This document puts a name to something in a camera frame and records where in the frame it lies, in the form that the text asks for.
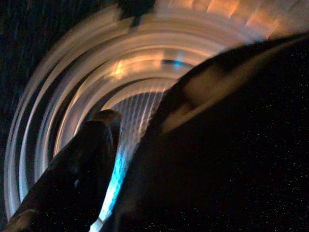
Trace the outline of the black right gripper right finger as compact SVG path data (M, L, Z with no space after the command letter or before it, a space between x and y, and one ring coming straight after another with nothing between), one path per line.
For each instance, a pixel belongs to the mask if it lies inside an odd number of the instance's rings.
M243 82L241 66L229 72L216 64L207 68L184 86L187 100L164 120L161 132L170 132L189 121L234 92Z

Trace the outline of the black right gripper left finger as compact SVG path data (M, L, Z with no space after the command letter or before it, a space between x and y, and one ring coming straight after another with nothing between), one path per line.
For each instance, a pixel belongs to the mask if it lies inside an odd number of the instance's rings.
M4 227L6 232L87 232L111 180L122 117L96 113L53 158Z

